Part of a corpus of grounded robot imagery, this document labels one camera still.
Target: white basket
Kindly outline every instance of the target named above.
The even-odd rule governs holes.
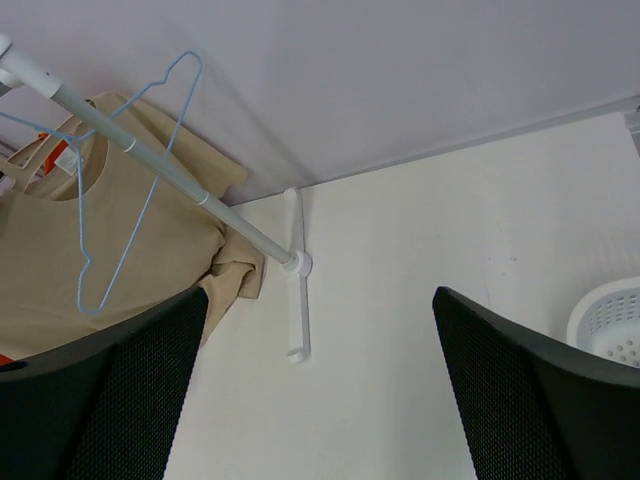
[[[573,309],[567,343],[631,367],[640,367],[640,277],[607,283]]]

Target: beige t-shirt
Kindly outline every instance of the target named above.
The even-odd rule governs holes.
[[[91,100],[109,114],[126,97],[106,93]],[[159,153],[175,126],[141,101],[116,121]],[[63,129],[78,135],[88,130],[73,118]],[[31,160],[44,161],[57,142],[43,141]],[[93,309],[115,271],[155,175],[100,135],[84,142],[81,151],[85,244],[93,258],[83,303]],[[184,128],[169,161],[218,197],[246,177],[244,169]],[[79,248],[77,183],[65,175],[56,169],[36,184],[23,183],[0,196],[3,355],[24,358],[63,345],[141,313],[198,281],[210,298],[204,341],[237,296],[257,297],[262,255],[160,180],[105,309],[97,315],[81,314],[76,293],[85,259]]]

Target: white clothes rod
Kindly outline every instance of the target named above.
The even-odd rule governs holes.
[[[290,213],[287,225],[290,245],[289,250],[286,250],[234,213],[212,193],[204,190],[197,182],[173,167],[168,160],[163,159],[161,155],[137,140],[109,117],[87,104],[84,98],[75,94],[53,73],[17,50],[11,38],[2,34],[0,34],[0,85],[9,88],[27,85],[53,100],[236,230],[257,249],[277,260],[282,265],[282,271],[290,279],[291,319],[288,357],[293,363],[299,363],[308,358],[311,347],[307,276],[311,271],[312,261],[304,251],[302,199],[297,190],[289,189],[285,192],[287,211]]]
[[[161,155],[143,142],[136,140],[116,122],[88,105],[84,98],[75,94],[55,75],[12,47],[11,40],[3,35],[0,35],[0,82],[12,88],[19,87],[20,84],[34,88],[95,128],[98,133],[131,154],[160,178],[236,230],[256,248],[283,265],[292,260],[291,253],[234,213],[227,205],[174,168],[168,161],[163,161]]]

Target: blue wire hanger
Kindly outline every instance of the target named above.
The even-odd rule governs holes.
[[[157,85],[164,85],[165,83],[167,83],[167,80],[169,79],[169,74],[171,73],[171,71],[175,68],[175,66],[185,57],[190,56],[196,59],[196,61],[198,62],[198,69],[196,71],[196,74],[194,76],[194,79],[191,83],[191,87],[189,89],[189,93],[187,95],[187,98],[184,102],[184,105],[182,107],[182,111],[180,112],[180,116],[178,117],[178,120],[176,121],[176,126],[173,129],[173,133],[171,134],[171,139],[169,140],[169,144],[167,145],[167,149],[164,152],[163,155],[163,160],[166,160],[167,157],[169,156],[169,153],[171,152],[171,148],[173,147],[173,143],[176,139],[176,136],[178,134],[178,130],[180,129],[180,126],[182,125],[182,121],[184,120],[184,117],[187,113],[187,109],[189,108],[189,104],[191,102],[191,99],[193,97],[193,94],[195,92],[195,88],[196,85],[198,83],[198,80],[200,78],[200,75],[202,73],[202,69],[203,69],[203,62],[202,59],[200,58],[200,56],[195,53],[192,52],[190,50],[187,50],[185,52],[183,52],[180,56],[178,56],[178,58],[176,58],[171,65],[169,65],[169,67],[167,68],[164,77],[162,80],[160,81],[155,81],[155,82],[151,82],[149,84],[147,84],[142,90],[140,90],[138,93],[136,93],[133,97],[131,97],[125,104],[123,104],[121,107],[119,107],[116,111],[114,111],[111,115],[110,118],[116,118],[120,113],[122,113],[127,107],[129,107],[133,102],[135,102],[136,100],[138,100],[140,97],[142,97],[142,95],[144,95],[150,88],[155,87]],[[23,120],[21,118],[15,117],[13,115],[9,115],[8,113],[3,113],[0,112],[0,116],[7,118],[9,120],[12,120],[14,122],[17,123],[21,123],[23,125],[26,125],[28,127],[31,127],[33,129],[35,129],[36,131],[40,131],[40,132],[45,132],[48,133],[49,135],[56,137],[56,138],[60,138],[62,140],[64,140],[65,142],[67,142],[69,144],[69,146],[74,150],[75,154],[77,155],[78,158],[78,224],[79,224],[79,231],[80,231],[80,251],[82,252],[82,255],[84,256],[86,262],[84,264],[84,267],[82,268],[82,270],[80,271],[80,274],[78,275],[78,292],[77,292],[77,298],[76,298],[76,304],[78,306],[78,310],[80,310],[80,312],[87,314],[87,315],[95,315],[97,313],[100,313],[106,303],[107,300],[109,299],[109,296],[111,295],[111,291],[113,290],[113,286],[115,285],[118,276],[120,275],[120,271],[122,270],[122,266],[124,265],[124,262],[126,261],[126,258],[129,254],[129,250],[131,249],[131,245],[133,244],[133,241],[135,240],[136,236],[138,235],[138,230],[140,229],[140,225],[142,223],[142,219],[144,218],[144,216],[147,213],[147,209],[149,207],[149,204],[151,202],[151,198],[153,197],[153,194],[156,190],[156,186],[158,185],[158,177],[156,176],[155,179],[153,180],[153,183],[151,185],[151,188],[149,189],[149,193],[147,194],[147,198],[145,199],[144,205],[142,206],[142,210],[140,211],[140,215],[138,216],[138,220],[136,221],[136,225],[133,228],[133,231],[131,232],[131,235],[129,237],[129,241],[127,242],[127,246],[125,247],[122,256],[120,257],[120,260],[118,261],[118,266],[116,267],[115,272],[113,273],[113,276],[111,277],[111,280],[109,281],[109,286],[107,287],[107,290],[105,291],[102,300],[100,301],[100,304],[98,305],[98,308],[96,309],[88,309],[83,305],[82,302],[82,297],[83,297],[83,287],[84,287],[84,278],[85,275],[87,274],[89,268],[91,267],[91,264],[93,262],[93,259],[91,257],[91,254],[89,253],[89,251],[86,248],[85,245],[85,232],[84,232],[84,199],[83,199],[83,180],[82,180],[82,157],[80,155],[80,149],[78,147],[78,143],[77,142],[82,142],[88,138],[90,138],[92,135],[94,135],[96,133],[95,130],[91,130],[90,132],[86,133],[85,135],[82,135],[81,137],[75,137],[73,135],[69,135],[69,134],[65,134],[62,132],[59,132],[57,130],[52,130],[50,128],[44,127],[42,125],[38,125],[37,123],[33,123],[30,122],[28,120]]]

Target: white wall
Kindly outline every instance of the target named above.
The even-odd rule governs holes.
[[[474,478],[435,289],[563,338],[584,294],[640,274],[639,184],[615,114],[306,189],[313,357],[286,360],[270,261],[198,356],[166,478]],[[238,211],[283,240],[282,202]]]
[[[0,31],[87,95],[198,51],[188,124],[255,198],[638,94],[638,18],[637,0],[20,0]],[[176,112],[190,68],[150,98]],[[26,89],[0,109],[64,115]]]

